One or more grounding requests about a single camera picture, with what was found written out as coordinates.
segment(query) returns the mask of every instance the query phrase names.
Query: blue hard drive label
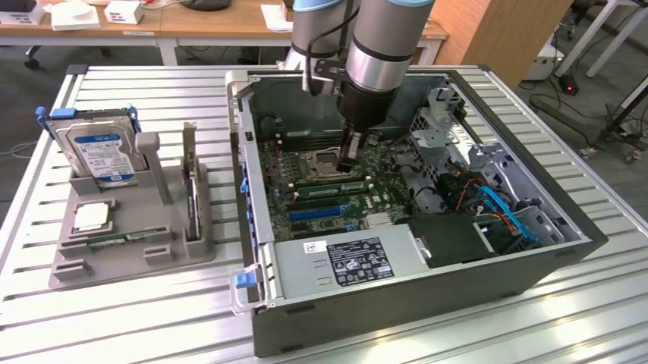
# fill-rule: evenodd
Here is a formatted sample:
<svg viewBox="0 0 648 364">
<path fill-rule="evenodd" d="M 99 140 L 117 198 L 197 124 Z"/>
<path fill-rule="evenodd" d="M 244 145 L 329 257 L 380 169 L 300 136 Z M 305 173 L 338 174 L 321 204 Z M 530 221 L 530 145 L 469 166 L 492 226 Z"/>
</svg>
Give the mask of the blue hard drive label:
<svg viewBox="0 0 648 364">
<path fill-rule="evenodd" d="M 119 134 L 78 136 L 74 141 L 81 157 L 98 180 L 117 182 L 135 177 L 131 159 L 119 150 L 123 145 Z"/>
</svg>

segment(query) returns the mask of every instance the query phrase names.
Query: power supply label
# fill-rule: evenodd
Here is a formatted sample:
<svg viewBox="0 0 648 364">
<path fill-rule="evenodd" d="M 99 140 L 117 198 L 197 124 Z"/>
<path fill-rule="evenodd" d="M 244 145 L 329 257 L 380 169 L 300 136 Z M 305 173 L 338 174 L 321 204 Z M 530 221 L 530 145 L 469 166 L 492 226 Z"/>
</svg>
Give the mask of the power supply label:
<svg viewBox="0 0 648 364">
<path fill-rule="evenodd" d="M 389 258 L 377 237 L 333 244 L 326 246 L 326 249 L 336 280 L 342 287 L 395 277 Z"/>
</svg>

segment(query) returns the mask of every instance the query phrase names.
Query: silver metal panel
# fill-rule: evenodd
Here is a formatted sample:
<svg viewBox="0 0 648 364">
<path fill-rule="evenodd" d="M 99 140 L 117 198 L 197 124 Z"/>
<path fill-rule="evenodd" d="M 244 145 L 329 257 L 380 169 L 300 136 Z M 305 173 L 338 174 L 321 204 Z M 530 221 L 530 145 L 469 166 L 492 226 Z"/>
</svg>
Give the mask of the silver metal panel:
<svg viewBox="0 0 648 364">
<path fill-rule="evenodd" d="M 70 166 L 45 135 L 0 231 L 0 360 L 7 362 L 646 362 L 646 222 L 500 81 L 457 67 L 611 241 L 521 296 L 270 359 L 253 356 L 250 317 L 229 311 L 229 273 L 241 267 L 228 122 L 220 116 L 228 67 L 93 67 L 57 105 L 141 103 L 162 132 L 165 164 L 178 164 L 182 123 L 199 126 L 209 166 L 218 258 L 205 265 L 53 292 L 49 270 L 70 186 Z M 202 83 L 201 75 L 213 78 Z M 479 120 L 484 140 L 493 137 Z"/>
</svg>

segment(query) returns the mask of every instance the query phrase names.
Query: robotic arm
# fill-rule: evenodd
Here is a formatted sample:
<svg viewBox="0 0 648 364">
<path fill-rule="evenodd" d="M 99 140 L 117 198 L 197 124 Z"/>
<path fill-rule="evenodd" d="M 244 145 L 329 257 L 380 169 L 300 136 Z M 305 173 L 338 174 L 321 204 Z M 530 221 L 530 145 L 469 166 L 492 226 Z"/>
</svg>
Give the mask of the robotic arm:
<svg viewBox="0 0 648 364">
<path fill-rule="evenodd" d="M 305 65 L 312 69 L 305 74 L 304 88 L 317 94 L 324 80 L 341 82 L 337 107 L 345 117 L 345 129 L 338 171 L 352 170 L 369 129 L 385 121 L 433 3 L 435 0 L 365 0 L 357 9 L 353 0 L 296 1 L 293 51 L 316 59 Z M 328 30 L 344 23 L 345 15 L 350 22 L 352 14 L 357 19 L 342 65 L 328 58 L 341 52 L 344 27 L 332 33 Z"/>
</svg>

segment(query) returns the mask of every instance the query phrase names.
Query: desk leg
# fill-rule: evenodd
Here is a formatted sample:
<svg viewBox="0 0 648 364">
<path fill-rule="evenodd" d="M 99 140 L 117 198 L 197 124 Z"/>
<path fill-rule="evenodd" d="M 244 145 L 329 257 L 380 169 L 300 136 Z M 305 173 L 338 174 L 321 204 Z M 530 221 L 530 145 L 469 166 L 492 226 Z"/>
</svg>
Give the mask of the desk leg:
<svg viewBox="0 0 648 364">
<path fill-rule="evenodd" d="M 584 51 L 586 47 L 592 41 L 592 38 L 595 37 L 596 32 L 603 27 L 607 19 L 610 18 L 610 15 L 615 11 L 615 8 L 618 7 L 618 3 L 619 3 L 619 0 L 608 1 L 608 4 L 606 5 L 604 10 L 602 10 L 599 16 L 592 22 L 592 25 L 590 26 L 588 31 L 583 35 L 583 38 L 576 43 L 576 46 L 571 50 L 570 55 L 567 55 L 567 58 L 563 60 L 559 70 L 556 71 L 556 77 L 562 77 L 567 73 L 567 70 L 570 70 L 570 67 L 575 63 L 576 58 L 580 56 L 582 52 Z"/>
<path fill-rule="evenodd" d="M 648 8 L 643 8 L 638 12 L 638 14 L 632 17 L 632 20 L 628 22 L 624 29 L 619 33 L 618 37 L 610 44 L 608 48 L 606 49 L 606 52 L 600 55 L 599 59 L 596 60 L 596 63 L 592 65 L 592 68 L 590 68 L 590 71 L 586 73 L 588 77 L 596 76 L 596 73 L 603 68 L 610 57 L 612 57 L 612 55 L 618 51 L 619 47 L 622 46 L 622 43 L 628 38 L 630 34 L 632 34 L 634 30 L 639 27 L 639 24 L 642 24 L 647 15 L 648 15 Z"/>
<path fill-rule="evenodd" d="M 178 57 L 175 55 L 175 47 L 178 40 L 175 38 L 159 38 L 158 48 L 161 49 L 162 64 L 165 66 L 178 66 Z"/>
<path fill-rule="evenodd" d="M 441 48 L 441 40 L 433 39 L 425 42 L 425 48 L 419 58 L 420 65 L 432 65 L 437 59 L 439 49 Z"/>
</svg>

